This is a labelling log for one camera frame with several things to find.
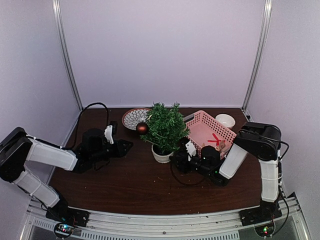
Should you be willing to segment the red bauble ornament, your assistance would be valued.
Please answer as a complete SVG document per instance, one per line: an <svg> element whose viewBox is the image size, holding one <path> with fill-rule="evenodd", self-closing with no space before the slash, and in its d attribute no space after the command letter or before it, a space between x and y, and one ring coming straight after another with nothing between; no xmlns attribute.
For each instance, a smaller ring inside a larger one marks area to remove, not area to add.
<svg viewBox="0 0 320 240"><path fill-rule="evenodd" d="M149 131L149 126L145 122L139 122L136 125L136 131L139 135L146 135Z"/></svg>

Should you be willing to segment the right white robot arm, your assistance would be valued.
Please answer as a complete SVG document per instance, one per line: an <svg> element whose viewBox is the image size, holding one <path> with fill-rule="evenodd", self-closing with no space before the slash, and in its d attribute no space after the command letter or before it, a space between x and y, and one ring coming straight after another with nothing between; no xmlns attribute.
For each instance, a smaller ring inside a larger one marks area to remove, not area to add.
<svg viewBox="0 0 320 240"><path fill-rule="evenodd" d="M195 171L204 179L224 187L233 178L248 155L260 165L262 192L256 210L259 220L268 220L275 212L281 182L282 132L279 127L258 122L247 122L237 132L224 157L212 146L205 146L197 153L194 144L183 138L180 148L170 159L171 167L182 173Z"/></svg>

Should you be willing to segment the pink plastic basket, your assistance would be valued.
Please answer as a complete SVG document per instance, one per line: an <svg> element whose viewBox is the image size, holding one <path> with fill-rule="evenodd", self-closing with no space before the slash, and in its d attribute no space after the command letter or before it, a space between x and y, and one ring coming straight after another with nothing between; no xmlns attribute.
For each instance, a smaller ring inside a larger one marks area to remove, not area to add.
<svg viewBox="0 0 320 240"><path fill-rule="evenodd" d="M213 116L203 110L198 110L183 118L189 135L187 136L196 148L198 155L201 155L203 146L215 146L215 143L207 142L213 139L212 133L215 133L219 139L224 140L225 148L220 153L220 158L223 159L230 150L236 133L219 123Z"/></svg>

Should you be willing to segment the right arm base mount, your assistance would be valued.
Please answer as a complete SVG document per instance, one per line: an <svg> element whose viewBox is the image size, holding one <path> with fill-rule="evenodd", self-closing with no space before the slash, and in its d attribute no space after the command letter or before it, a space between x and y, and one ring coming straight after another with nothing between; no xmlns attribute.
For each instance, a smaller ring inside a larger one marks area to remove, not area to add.
<svg viewBox="0 0 320 240"><path fill-rule="evenodd" d="M254 225L255 233L262 238L271 237L276 232L275 219L281 217L282 211L278 201L260 200L259 206L239 212L243 227Z"/></svg>

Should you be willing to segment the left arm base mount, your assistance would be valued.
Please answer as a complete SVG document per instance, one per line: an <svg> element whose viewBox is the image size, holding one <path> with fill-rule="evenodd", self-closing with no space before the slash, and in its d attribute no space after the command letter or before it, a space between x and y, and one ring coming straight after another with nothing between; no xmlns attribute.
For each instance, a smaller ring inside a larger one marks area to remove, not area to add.
<svg viewBox="0 0 320 240"><path fill-rule="evenodd" d="M69 238L78 227L86 227L90 213L86 210L69 207L67 200L58 193L59 201L53 207L44 203L41 207L46 210L45 217L55 220L57 223L53 227L53 233L61 240Z"/></svg>

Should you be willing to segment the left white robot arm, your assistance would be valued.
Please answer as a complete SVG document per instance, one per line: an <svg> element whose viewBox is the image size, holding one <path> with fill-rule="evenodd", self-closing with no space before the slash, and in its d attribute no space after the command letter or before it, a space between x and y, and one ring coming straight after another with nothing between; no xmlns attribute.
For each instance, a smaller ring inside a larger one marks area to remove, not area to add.
<svg viewBox="0 0 320 240"><path fill-rule="evenodd" d="M91 128L82 135L82 142L76 149L68 149L28 135L23 128L17 127L0 143L0 177L52 208L53 215L61 222L67 222L72 218L71 209L64 205L56 190L27 168L26 162L82 174L100 161L124 157L133 147L133 142L115 140L113 135L112 125L105 130Z"/></svg>

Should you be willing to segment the burlap ribbon bow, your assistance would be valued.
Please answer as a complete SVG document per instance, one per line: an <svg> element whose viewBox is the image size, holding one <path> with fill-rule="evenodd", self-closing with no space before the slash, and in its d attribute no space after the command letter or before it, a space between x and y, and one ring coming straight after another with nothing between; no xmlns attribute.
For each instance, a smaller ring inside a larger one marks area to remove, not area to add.
<svg viewBox="0 0 320 240"><path fill-rule="evenodd" d="M224 141L222 141L218 145L215 145L215 146L204 145L201 150L202 151L204 151L204 150L215 150L215 151L221 153L224 150L225 147L226 147L226 144L225 144Z"/></svg>

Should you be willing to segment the small green christmas tree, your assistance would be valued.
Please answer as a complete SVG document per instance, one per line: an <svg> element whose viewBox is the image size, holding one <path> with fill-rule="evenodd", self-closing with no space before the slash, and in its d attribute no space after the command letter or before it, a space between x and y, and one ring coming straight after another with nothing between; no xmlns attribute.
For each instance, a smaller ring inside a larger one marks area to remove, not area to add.
<svg viewBox="0 0 320 240"><path fill-rule="evenodd" d="M179 107L178 102L171 107L157 102L147 113L148 131L140 138L151 143L152 155L158 163L169 163L170 157L179 149L179 141L190 134Z"/></svg>

